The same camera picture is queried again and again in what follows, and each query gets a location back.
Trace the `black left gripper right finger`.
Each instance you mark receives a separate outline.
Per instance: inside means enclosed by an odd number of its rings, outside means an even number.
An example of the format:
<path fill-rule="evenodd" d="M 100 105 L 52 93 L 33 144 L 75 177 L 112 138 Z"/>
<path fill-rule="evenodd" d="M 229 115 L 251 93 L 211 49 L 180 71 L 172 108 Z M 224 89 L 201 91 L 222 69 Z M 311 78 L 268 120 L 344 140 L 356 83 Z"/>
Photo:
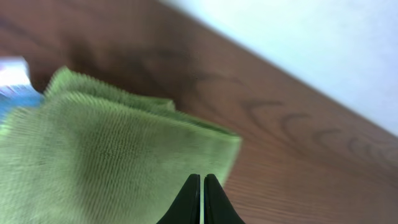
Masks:
<path fill-rule="evenodd" d="M 204 224 L 245 224 L 214 174 L 204 179 Z"/>

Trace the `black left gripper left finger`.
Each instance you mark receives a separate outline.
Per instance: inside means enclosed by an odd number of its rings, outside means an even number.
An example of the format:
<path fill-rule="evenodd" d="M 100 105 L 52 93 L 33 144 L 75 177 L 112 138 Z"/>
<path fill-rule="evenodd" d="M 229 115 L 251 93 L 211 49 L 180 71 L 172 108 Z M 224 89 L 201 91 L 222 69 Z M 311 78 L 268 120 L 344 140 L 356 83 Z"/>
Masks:
<path fill-rule="evenodd" d="M 157 224 L 200 223 L 200 176 L 191 174 Z"/>

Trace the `light green microfiber cloth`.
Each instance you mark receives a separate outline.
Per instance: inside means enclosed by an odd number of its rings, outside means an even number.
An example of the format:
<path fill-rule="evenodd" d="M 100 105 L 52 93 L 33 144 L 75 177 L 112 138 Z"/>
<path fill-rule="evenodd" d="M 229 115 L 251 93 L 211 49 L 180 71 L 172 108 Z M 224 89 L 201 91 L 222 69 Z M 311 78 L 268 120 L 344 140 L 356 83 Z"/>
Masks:
<path fill-rule="evenodd" d="M 1 222 L 156 223 L 190 174 L 224 182 L 240 144 L 171 100 L 63 67 L 39 106 L 1 123 Z"/>

